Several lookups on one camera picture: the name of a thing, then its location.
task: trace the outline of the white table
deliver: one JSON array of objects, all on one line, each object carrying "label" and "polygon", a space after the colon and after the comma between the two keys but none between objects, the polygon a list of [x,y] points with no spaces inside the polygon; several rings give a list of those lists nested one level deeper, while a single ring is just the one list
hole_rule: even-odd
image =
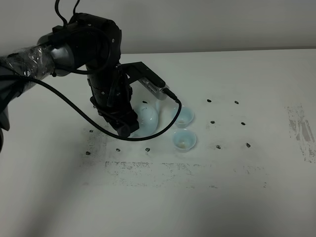
[{"label": "white table", "polygon": [[[174,151],[175,126],[144,142],[107,137],[36,86],[9,106],[0,236],[315,236],[316,50],[121,59],[137,61],[194,110],[196,147]],[[45,81],[107,126],[85,76]],[[133,90],[133,105],[155,102]],[[163,102],[160,129],[175,106]]]}]

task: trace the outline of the small cup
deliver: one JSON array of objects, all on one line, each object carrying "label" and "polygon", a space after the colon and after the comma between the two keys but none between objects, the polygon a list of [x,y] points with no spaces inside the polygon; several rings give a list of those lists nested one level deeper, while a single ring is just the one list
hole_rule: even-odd
[{"label": "small cup", "polygon": [[175,148],[180,152],[188,152],[197,142],[195,133],[187,129],[178,129],[172,136]]},{"label": "small cup", "polygon": [[[178,111],[178,108],[173,109],[172,111],[173,118],[176,116],[177,111]],[[194,118],[193,111],[186,106],[182,106],[181,112],[179,114],[179,117],[175,121],[175,124],[178,128],[185,128],[190,124],[190,122],[192,122],[193,118]]]}]

